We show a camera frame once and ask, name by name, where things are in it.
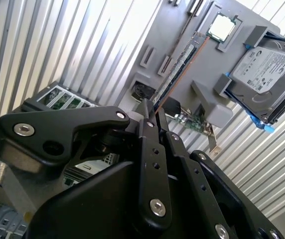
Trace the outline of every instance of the electronic component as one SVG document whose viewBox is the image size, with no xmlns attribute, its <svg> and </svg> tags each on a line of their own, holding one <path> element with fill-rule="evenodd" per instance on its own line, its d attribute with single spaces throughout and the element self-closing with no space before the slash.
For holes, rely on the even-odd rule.
<svg viewBox="0 0 285 239">
<path fill-rule="evenodd" d="M 197 53 L 200 51 L 201 47 L 205 45 L 207 39 L 208 38 L 206 35 L 199 32 L 195 32 L 193 34 L 184 51 L 181 53 L 178 60 L 172 67 L 170 73 L 151 98 L 155 112 L 158 111 L 159 107 L 161 107 L 165 100 L 168 98 L 170 92 L 174 89 L 176 84 L 184 75 L 184 72 L 194 61 Z"/>
<path fill-rule="evenodd" d="M 235 26 L 235 21 L 221 13 L 218 13 L 213 23 L 211 24 L 207 35 L 223 43 L 230 35 Z"/>
<path fill-rule="evenodd" d="M 228 93 L 264 123 L 275 123 L 285 111 L 285 41 L 262 39 L 229 77 Z"/>
</svg>

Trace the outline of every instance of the metal corrugated wall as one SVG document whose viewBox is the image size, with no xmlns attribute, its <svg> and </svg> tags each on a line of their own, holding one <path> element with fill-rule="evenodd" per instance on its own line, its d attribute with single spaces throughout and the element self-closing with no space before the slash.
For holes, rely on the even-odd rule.
<svg viewBox="0 0 285 239">
<path fill-rule="evenodd" d="M 279 26 L 285 36 L 285 0 L 238 0 Z M 234 117 L 223 128 L 215 128 L 217 165 L 271 220 L 285 212 L 285 114 L 275 124 L 273 134 L 257 129 L 238 104 L 230 103 Z M 209 154 L 205 136 L 171 122 L 169 129 L 179 134 L 189 152 Z"/>
<path fill-rule="evenodd" d="M 0 0 L 0 116 L 53 81 L 113 105 L 161 0 Z"/>
<path fill-rule="evenodd" d="M 239 0 L 285 34 L 285 0 Z M 0 116 L 58 80 L 113 105 L 161 0 L 0 0 Z M 273 219 L 285 211 L 285 115 L 276 132 L 251 123 L 238 105 L 215 129 L 216 163 Z M 173 122 L 189 151 L 208 151 L 203 135 Z"/>
</svg>

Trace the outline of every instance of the rectangular cutout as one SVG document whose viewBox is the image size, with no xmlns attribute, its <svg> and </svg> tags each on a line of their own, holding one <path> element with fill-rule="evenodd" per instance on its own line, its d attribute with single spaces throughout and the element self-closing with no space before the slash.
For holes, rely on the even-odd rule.
<svg viewBox="0 0 285 239">
<path fill-rule="evenodd" d="M 51 107 L 53 110 L 59 110 L 63 107 L 63 105 L 71 98 L 72 96 L 65 93 L 61 98 L 56 101 L 56 103 Z"/>
<path fill-rule="evenodd" d="M 41 99 L 38 100 L 38 102 L 40 102 L 43 105 L 48 105 L 53 99 L 55 99 L 55 97 L 57 97 L 59 95 L 59 93 L 61 93 L 62 90 L 59 88 L 54 88 L 52 91 L 50 91 L 49 93 L 47 93 L 45 96 L 43 96 Z"/>
<path fill-rule="evenodd" d="M 169 56 L 166 56 L 159 71 L 158 71 L 158 75 L 160 76 L 166 76 L 169 70 L 169 65 L 171 63 L 172 58 Z"/>
<path fill-rule="evenodd" d="M 140 65 L 142 67 L 148 68 L 154 54 L 155 54 L 155 49 L 151 46 L 148 46 L 146 52 L 144 53 L 144 55 L 142 57 Z"/>
<path fill-rule="evenodd" d="M 80 102 L 81 102 L 81 100 L 78 98 L 73 99 L 73 101 L 67 106 L 67 109 L 77 108 L 77 106 L 79 105 Z"/>
</svg>

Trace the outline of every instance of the gray plastic bracket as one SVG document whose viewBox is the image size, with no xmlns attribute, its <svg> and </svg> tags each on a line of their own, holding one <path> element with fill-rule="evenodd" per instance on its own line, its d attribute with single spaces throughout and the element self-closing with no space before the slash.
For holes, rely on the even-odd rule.
<svg viewBox="0 0 285 239">
<path fill-rule="evenodd" d="M 212 89 L 196 81 L 192 81 L 191 86 L 200 98 L 206 121 L 219 128 L 224 127 L 233 116 L 232 110 L 217 101 Z"/>
<path fill-rule="evenodd" d="M 249 45 L 251 47 L 257 47 L 262 38 L 265 36 L 265 34 L 268 31 L 267 26 L 255 26 L 255 28 L 252 30 L 251 34 L 247 38 L 247 40 L 244 42 L 244 44 Z"/>
<path fill-rule="evenodd" d="M 232 80 L 229 77 L 227 77 L 225 74 L 222 74 L 213 89 L 218 93 L 218 95 L 228 99 L 229 97 L 225 94 L 225 91 L 231 82 Z"/>
</svg>

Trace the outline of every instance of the processor chip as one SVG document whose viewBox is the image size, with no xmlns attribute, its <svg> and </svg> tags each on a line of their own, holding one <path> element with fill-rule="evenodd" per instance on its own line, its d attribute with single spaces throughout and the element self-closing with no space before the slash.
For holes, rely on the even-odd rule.
<svg viewBox="0 0 285 239">
<path fill-rule="evenodd" d="M 223 43 L 232 32 L 236 23 L 225 15 L 219 13 L 211 24 L 208 35 Z"/>
</svg>

